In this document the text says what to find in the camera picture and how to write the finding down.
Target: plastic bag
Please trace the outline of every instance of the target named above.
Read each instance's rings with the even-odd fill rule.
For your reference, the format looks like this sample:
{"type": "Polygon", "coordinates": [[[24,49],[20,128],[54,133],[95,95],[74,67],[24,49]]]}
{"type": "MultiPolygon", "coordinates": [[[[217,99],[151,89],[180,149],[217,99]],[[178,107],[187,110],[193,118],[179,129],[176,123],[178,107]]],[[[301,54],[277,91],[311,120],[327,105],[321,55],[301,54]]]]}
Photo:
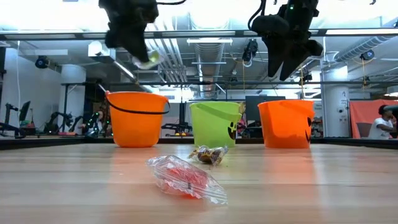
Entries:
{"type": "Polygon", "coordinates": [[[149,57],[148,62],[141,62],[136,57],[132,57],[132,62],[138,68],[143,70],[148,70],[164,61],[164,58],[160,56],[159,52],[156,50],[151,50],[150,52],[148,52],[148,57],[149,57]]]}
{"type": "Polygon", "coordinates": [[[207,146],[200,146],[194,149],[188,156],[189,159],[195,159],[205,164],[213,164],[217,166],[223,160],[224,155],[228,152],[228,147],[209,148],[207,146]]]}
{"type": "Polygon", "coordinates": [[[149,159],[147,165],[154,169],[156,185],[164,193],[207,198],[219,204],[228,203],[224,188],[210,174],[177,156],[155,157],[149,159]]]}

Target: jack-o'-lantern face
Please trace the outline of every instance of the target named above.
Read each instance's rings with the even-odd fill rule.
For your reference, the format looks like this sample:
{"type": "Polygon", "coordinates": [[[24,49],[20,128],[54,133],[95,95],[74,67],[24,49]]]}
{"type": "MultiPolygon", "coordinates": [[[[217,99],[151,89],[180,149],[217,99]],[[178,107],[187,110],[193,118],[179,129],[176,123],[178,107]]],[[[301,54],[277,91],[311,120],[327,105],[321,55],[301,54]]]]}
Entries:
{"type": "Polygon", "coordinates": [[[228,134],[232,140],[236,139],[236,124],[235,123],[231,122],[231,124],[229,125],[228,134]]]}
{"type": "MultiPolygon", "coordinates": [[[[312,124],[312,120],[311,118],[307,118],[307,122],[308,122],[308,127],[311,128],[311,124],[312,124]]],[[[308,136],[307,131],[305,131],[305,138],[307,139],[308,143],[311,141],[311,133],[308,136]]]]}

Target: bucket handle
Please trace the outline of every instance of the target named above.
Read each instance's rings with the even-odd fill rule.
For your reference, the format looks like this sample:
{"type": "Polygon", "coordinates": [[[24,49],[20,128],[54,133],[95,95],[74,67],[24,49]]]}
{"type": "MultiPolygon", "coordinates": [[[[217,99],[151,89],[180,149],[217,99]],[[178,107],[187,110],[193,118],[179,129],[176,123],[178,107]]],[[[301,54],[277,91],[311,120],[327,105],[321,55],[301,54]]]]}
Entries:
{"type": "Polygon", "coordinates": [[[109,91],[106,91],[106,92],[105,92],[105,98],[106,98],[106,101],[109,103],[109,105],[112,106],[113,108],[115,108],[115,109],[117,109],[117,110],[119,110],[119,111],[125,112],[125,113],[149,114],[149,115],[163,115],[163,114],[167,114],[168,112],[170,112],[170,109],[171,109],[170,103],[169,103],[169,101],[167,101],[167,105],[169,106],[169,110],[168,110],[168,111],[163,111],[163,112],[150,112],[150,111],[126,110],[126,109],[120,108],[120,107],[118,107],[118,106],[112,104],[112,103],[110,102],[110,100],[108,99],[108,95],[109,95],[109,94],[110,94],[109,91]]]}
{"type": "Polygon", "coordinates": [[[204,111],[206,111],[209,114],[212,114],[212,115],[217,116],[217,117],[222,118],[222,119],[226,119],[228,121],[235,121],[235,120],[238,121],[239,118],[242,117],[242,115],[240,113],[238,113],[238,114],[230,114],[230,113],[227,113],[227,112],[224,112],[224,111],[216,110],[216,109],[214,109],[214,108],[212,108],[210,106],[203,105],[203,104],[197,104],[197,105],[194,105],[194,106],[197,106],[199,109],[204,110],[204,111]]]}
{"type": "Polygon", "coordinates": [[[308,110],[302,106],[294,105],[288,101],[283,101],[281,103],[281,105],[284,107],[293,108],[293,109],[297,110],[299,113],[304,114],[305,116],[310,116],[312,118],[315,116],[314,111],[308,110]]]}

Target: ceiling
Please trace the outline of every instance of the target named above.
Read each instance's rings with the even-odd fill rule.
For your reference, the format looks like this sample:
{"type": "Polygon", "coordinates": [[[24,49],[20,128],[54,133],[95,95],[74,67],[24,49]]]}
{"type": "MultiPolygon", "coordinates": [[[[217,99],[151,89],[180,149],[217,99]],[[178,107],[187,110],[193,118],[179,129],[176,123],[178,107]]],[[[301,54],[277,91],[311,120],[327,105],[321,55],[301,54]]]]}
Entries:
{"type": "MultiPolygon", "coordinates": [[[[196,0],[188,1],[188,6],[179,6],[179,7],[189,7],[195,5],[196,0]]],[[[217,29],[246,29],[247,17],[249,17],[257,7],[259,1],[250,0],[248,3],[248,7],[239,7],[239,3],[242,1],[231,0],[229,2],[230,5],[235,5],[231,7],[231,10],[227,12],[227,14],[221,13],[221,16],[224,16],[224,19],[220,19],[220,21],[216,22],[219,24],[217,29]]],[[[273,6],[272,1],[268,1],[267,8],[269,12],[276,11],[278,6],[273,6]]],[[[337,12],[348,13],[348,10],[353,10],[353,7],[360,6],[364,9],[373,9],[370,13],[364,14],[362,16],[358,16],[350,19],[345,18],[344,16],[338,17],[333,16],[333,19],[330,16],[325,16],[321,18],[314,19],[312,23],[312,27],[316,28],[367,28],[367,27],[380,27],[385,25],[390,25],[391,22],[396,21],[395,17],[391,17],[388,15],[391,7],[386,7],[386,4],[389,3],[388,0],[379,0],[378,6],[370,7],[366,1],[354,1],[354,0],[346,0],[346,1],[335,1],[336,4],[330,4],[327,8],[328,14],[332,15],[334,11],[335,14],[337,12]],[[346,4],[345,8],[339,8],[339,4],[346,4]],[[381,14],[379,11],[381,9],[386,10],[386,13],[381,14]]],[[[201,12],[193,12],[192,9],[184,9],[180,11],[188,11],[190,14],[181,13],[181,15],[170,15],[170,10],[165,10],[164,7],[160,8],[160,13],[162,16],[158,18],[158,21],[155,25],[150,25],[147,30],[191,30],[191,29],[211,29],[206,26],[206,22],[195,22],[195,14],[205,13],[205,14],[213,14],[218,12],[218,8],[214,7],[213,9],[201,11],[201,12]]],[[[319,5],[319,10],[326,10],[326,6],[322,4],[322,1],[319,5]]],[[[4,30],[12,30],[12,26],[0,26],[4,30]]],[[[317,73],[321,70],[319,66],[322,64],[323,67],[327,67],[330,64],[334,64],[333,56],[338,52],[344,52],[352,48],[353,45],[358,42],[368,39],[369,37],[314,37],[316,41],[324,45],[325,55],[320,58],[310,58],[306,62],[313,62],[310,70],[313,73],[317,73]]],[[[163,67],[167,67],[170,70],[176,70],[176,68],[190,68],[190,71],[186,73],[188,76],[186,80],[188,81],[199,81],[200,75],[204,77],[205,80],[219,80],[219,81],[229,81],[231,77],[236,77],[238,81],[265,81],[267,82],[269,79],[266,75],[267,72],[267,48],[262,42],[260,38],[256,38],[259,44],[259,52],[256,57],[252,61],[252,65],[250,67],[245,67],[243,70],[243,65],[241,62],[237,63],[237,60],[240,60],[242,57],[243,49],[247,45],[249,39],[248,38],[232,38],[231,44],[188,44],[187,39],[157,39],[157,40],[147,40],[147,46],[153,47],[156,49],[160,49],[161,53],[164,53],[164,57],[166,58],[165,63],[163,63],[163,67]],[[183,65],[180,64],[178,60],[177,50],[179,51],[180,58],[182,59],[183,65]],[[193,65],[192,62],[198,62],[201,60],[202,62],[225,62],[222,65],[209,65],[202,66],[202,68],[198,68],[197,65],[193,65]]],[[[120,82],[120,74],[121,72],[112,64],[104,64],[98,63],[91,58],[88,57],[88,45],[90,44],[90,40],[35,40],[35,41],[22,41],[20,45],[21,51],[24,50],[67,50],[67,54],[63,55],[49,55],[51,61],[62,65],[67,63],[78,64],[84,66],[88,72],[88,78],[101,78],[106,82],[120,82]]],[[[8,42],[11,46],[15,46],[16,42],[8,42]]],[[[398,80],[398,72],[394,70],[394,68],[398,68],[398,38],[394,37],[387,42],[378,45],[373,48],[373,51],[376,54],[376,58],[366,65],[362,65],[359,54],[355,55],[354,59],[350,59],[344,63],[348,64],[349,80],[361,81],[364,75],[371,77],[372,81],[396,81],[398,80]]],[[[26,58],[34,61],[37,56],[25,56],[26,58]]],[[[137,68],[132,64],[130,55],[123,49],[118,49],[117,51],[118,60],[122,61],[125,66],[131,71],[136,71],[137,68]]],[[[161,78],[159,74],[156,73],[137,73],[139,81],[141,82],[149,82],[155,81],[160,82],[161,78]]],[[[292,75],[292,80],[298,81],[298,74],[292,75]]],[[[232,86],[230,88],[247,90],[247,89],[271,89],[271,88],[298,88],[299,86],[292,85],[279,85],[279,86],[270,86],[270,85],[240,85],[240,86],[232,86]]],[[[380,93],[383,92],[386,85],[373,85],[368,88],[367,91],[380,93]]],[[[353,91],[355,89],[361,89],[361,85],[352,85],[351,88],[353,91]]],[[[205,93],[204,95],[196,94],[197,97],[207,96],[214,97],[216,94],[217,88],[215,86],[211,86],[210,89],[202,89],[197,88],[197,86],[192,87],[193,90],[198,93],[205,93]]]]}

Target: ceiling light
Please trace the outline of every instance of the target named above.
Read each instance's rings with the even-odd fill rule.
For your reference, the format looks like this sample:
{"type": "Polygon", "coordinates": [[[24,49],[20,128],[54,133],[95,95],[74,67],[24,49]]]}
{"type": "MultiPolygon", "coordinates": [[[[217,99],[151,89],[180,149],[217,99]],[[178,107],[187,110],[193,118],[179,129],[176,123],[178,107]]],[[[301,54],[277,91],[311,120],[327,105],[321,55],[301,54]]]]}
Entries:
{"type": "Polygon", "coordinates": [[[331,29],[326,31],[326,35],[375,35],[375,34],[398,34],[398,29],[331,29]]]}
{"type": "Polygon", "coordinates": [[[188,44],[232,44],[232,39],[213,39],[213,38],[201,38],[201,39],[188,39],[188,44]]]}

